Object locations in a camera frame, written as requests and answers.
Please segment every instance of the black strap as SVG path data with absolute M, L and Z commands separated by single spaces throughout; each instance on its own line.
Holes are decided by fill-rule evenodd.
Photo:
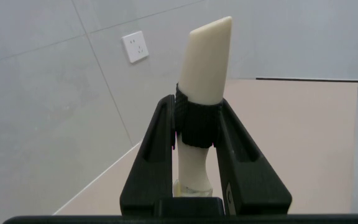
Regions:
M 183 143 L 209 148 L 218 138 L 219 112 L 222 103 L 200 105 L 188 101 L 178 88 L 175 98 L 175 128 Z

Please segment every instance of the table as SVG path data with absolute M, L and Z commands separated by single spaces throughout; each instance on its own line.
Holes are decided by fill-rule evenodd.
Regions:
M 350 212 L 356 83 L 228 80 L 224 97 L 291 192 L 289 213 Z M 56 214 L 120 215 L 119 196 L 139 147 Z M 176 150 L 172 172 L 176 180 Z M 207 173 L 213 195 L 222 197 L 213 147 Z

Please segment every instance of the wall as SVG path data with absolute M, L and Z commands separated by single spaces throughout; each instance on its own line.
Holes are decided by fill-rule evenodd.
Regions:
M 51 214 L 140 141 L 173 93 L 189 31 L 234 19 L 229 76 L 252 58 L 249 1 L 0 0 L 0 223 Z M 142 30 L 131 65 L 120 38 Z
M 358 80 L 358 1 L 252 4 L 255 76 Z

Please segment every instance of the electrical outlet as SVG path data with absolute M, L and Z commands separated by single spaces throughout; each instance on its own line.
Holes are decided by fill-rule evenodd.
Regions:
M 137 62 L 138 60 L 149 55 L 142 31 L 122 37 L 122 42 L 124 43 L 128 59 L 131 63 Z

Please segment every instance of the white cylindrical rod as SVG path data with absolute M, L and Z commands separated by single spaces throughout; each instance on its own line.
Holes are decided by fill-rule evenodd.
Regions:
M 232 18 L 225 17 L 190 32 L 178 84 L 188 101 L 201 105 L 215 105 L 222 101 L 231 24 Z M 211 190 L 205 168 L 208 149 L 184 144 L 181 135 L 177 141 L 180 185 L 197 191 Z

